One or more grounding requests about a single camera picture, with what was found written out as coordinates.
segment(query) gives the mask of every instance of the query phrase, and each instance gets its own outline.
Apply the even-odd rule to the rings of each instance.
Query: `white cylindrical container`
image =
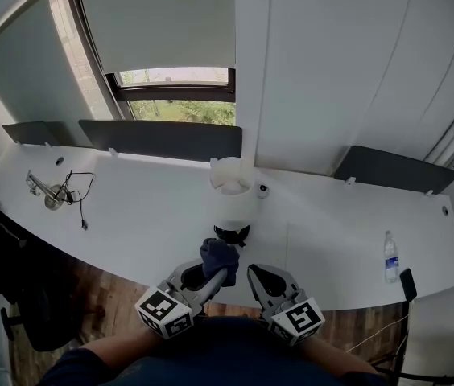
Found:
[[[258,214],[255,170],[240,158],[211,159],[209,215],[214,226],[241,230]]]

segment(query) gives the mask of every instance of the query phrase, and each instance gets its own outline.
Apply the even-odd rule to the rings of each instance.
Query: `table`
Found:
[[[56,165],[56,160],[64,162]],[[83,202],[49,211],[29,193],[31,170],[48,185],[70,170],[92,171]],[[404,301],[400,282],[385,283],[386,230],[398,245],[401,269],[410,267],[419,297],[454,286],[454,215],[446,195],[257,169],[270,189],[260,200],[247,246],[240,249],[237,284],[215,302],[258,306],[246,279],[251,263],[290,271],[322,310]],[[89,178],[73,176],[85,192]],[[10,146],[0,157],[0,210],[49,244],[91,265],[144,285],[157,285],[180,263],[199,257],[208,218],[208,163],[119,154],[94,149]]]

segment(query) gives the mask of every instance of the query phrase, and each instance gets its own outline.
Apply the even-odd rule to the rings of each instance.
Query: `blue label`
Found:
[[[398,267],[398,257],[391,257],[390,259],[386,259],[386,268],[392,269],[394,267]]]

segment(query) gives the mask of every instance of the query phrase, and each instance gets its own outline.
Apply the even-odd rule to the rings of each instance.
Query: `roller blind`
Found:
[[[64,54],[48,0],[32,0],[0,30],[0,98],[17,122],[62,121],[78,146],[92,119]]]
[[[234,0],[82,0],[106,73],[234,67]]]

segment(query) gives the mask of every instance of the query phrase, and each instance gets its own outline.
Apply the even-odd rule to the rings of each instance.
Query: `wooden floor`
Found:
[[[68,261],[68,279],[72,278],[72,275],[78,279],[76,297],[84,303],[82,306],[103,306],[105,309],[103,318],[98,318],[94,314],[85,316],[82,325],[82,337],[85,342],[126,333],[142,325],[133,304],[142,296],[146,290],[145,286],[104,272],[64,253],[58,256],[63,256]],[[251,318],[259,316],[259,309],[211,302],[205,309],[210,316]],[[16,314],[17,310],[12,306],[10,315]],[[318,335],[332,345],[348,350],[387,324],[399,320],[402,317],[402,305],[324,311],[324,316],[326,323]],[[36,385],[43,374],[71,347],[66,345],[55,351],[39,353],[32,349],[22,326],[14,326],[13,331],[15,341],[10,342],[10,361],[13,382],[17,386]],[[351,353],[372,363],[384,355],[394,354],[401,339],[399,323],[384,330]]]

